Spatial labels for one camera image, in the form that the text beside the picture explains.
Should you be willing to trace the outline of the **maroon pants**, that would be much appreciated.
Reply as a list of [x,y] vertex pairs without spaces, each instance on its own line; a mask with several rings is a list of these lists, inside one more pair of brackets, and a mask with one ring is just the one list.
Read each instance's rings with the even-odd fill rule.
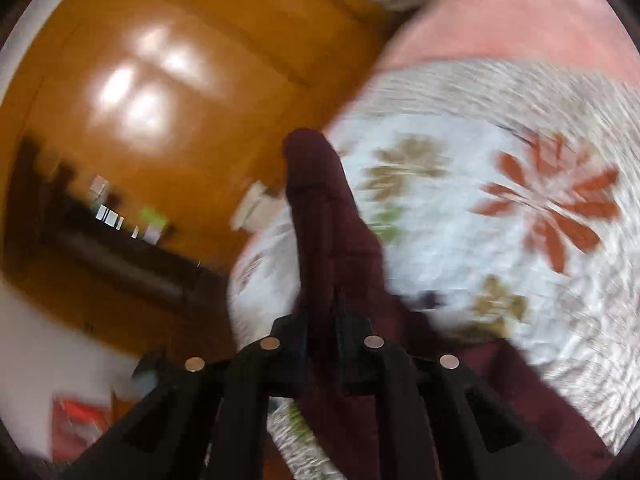
[[424,315],[386,290],[380,242],[361,220],[341,159],[322,133],[291,132],[283,153],[298,251],[296,309],[308,318],[308,333],[318,338],[318,350],[335,348],[334,314],[361,314],[378,334],[412,356],[458,356],[582,477],[597,478],[608,469],[613,456],[601,438],[512,344],[503,339],[471,347],[450,344],[436,335]]

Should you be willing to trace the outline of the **red packet on floor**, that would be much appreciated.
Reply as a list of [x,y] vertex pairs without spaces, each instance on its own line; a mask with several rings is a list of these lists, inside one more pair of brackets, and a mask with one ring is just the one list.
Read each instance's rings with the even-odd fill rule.
[[51,408],[51,458],[57,463],[77,460],[110,428],[108,406],[55,396]]

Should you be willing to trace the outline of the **white floral quilt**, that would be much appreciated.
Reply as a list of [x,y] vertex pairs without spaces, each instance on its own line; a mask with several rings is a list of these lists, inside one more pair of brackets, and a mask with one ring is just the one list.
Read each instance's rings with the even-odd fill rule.
[[[322,134],[386,290],[450,344],[512,344],[612,454],[591,479],[637,478],[638,88],[539,63],[416,65],[375,77]],[[232,326],[246,347],[303,320],[306,382],[270,398],[267,429],[295,478],[348,479],[319,441],[319,341],[299,291],[285,185],[232,270]]]

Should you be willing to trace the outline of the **orange wooden wardrobe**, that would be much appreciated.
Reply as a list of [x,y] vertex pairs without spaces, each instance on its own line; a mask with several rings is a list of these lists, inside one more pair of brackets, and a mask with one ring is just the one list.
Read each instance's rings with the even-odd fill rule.
[[62,0],[1,105],[1,267],[130,354],[228,333],[248,188],[324,127],[396,25],[374,0]]

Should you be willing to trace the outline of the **pink bed sheet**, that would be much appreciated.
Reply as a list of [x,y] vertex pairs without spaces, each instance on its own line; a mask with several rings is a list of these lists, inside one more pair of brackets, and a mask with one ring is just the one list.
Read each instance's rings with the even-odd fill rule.
[[547,62],[639,82],[638,49],[606,0],[430,0],[390,40],[378,69],[462,58]]

